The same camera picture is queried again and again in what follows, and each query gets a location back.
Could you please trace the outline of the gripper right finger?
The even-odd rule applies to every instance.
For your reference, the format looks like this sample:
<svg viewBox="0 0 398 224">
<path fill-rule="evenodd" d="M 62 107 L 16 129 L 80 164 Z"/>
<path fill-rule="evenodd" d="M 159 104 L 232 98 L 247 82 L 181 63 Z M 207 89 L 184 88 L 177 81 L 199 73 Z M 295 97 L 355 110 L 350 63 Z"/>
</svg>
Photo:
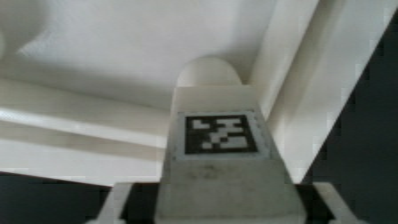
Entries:
<svg viewBox="0 0 398 224">
<path fill-rule="evenodd" d="M 367 222 L 360 220 L 353 214 L 334 185 L 327 182 L 316 182 L 314 189 L 334 215 L 334 218 L 327 224 L 367 224 Z"/>
</svg>

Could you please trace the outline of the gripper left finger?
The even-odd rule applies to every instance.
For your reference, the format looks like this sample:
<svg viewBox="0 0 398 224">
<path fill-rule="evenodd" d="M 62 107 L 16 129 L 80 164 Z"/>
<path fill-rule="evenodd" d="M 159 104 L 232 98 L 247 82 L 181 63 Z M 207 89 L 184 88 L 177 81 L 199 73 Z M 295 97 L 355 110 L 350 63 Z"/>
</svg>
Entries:
<svg viewBox="0 0 398 224">
<path fill-rule="evenodd" d="M 97 216 L 83 224 L 126 224 L 122 212 L 128 205 L 131 189 L 131 183 L 122 182 L 113 184 Z"/>
</svg>

